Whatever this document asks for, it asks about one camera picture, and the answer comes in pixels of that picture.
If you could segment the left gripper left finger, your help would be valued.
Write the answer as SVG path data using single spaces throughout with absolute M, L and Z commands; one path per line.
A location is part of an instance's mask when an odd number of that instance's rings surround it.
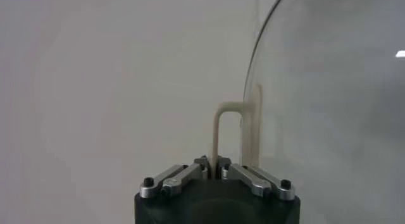
M 196 158 L 190 165 L 173 165 L 155 177 L 146 177 L 139 188 L 139 195 L 152 199 L 164 192 L 168 197 L 182 193 L 191 180 L 209 178 L 209 161 L 206 156 Z

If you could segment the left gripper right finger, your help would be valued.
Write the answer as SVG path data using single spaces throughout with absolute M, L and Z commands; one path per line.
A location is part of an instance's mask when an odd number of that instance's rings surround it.
M 281 201 L 293 201 L 296 196 L 296 189 L 290 180 L 274 177 L 256 166 L 232 163 L 229 158 L 218 157 L 216 174 L 222 180 L 241 181 L 258 197 L 275 196 Z

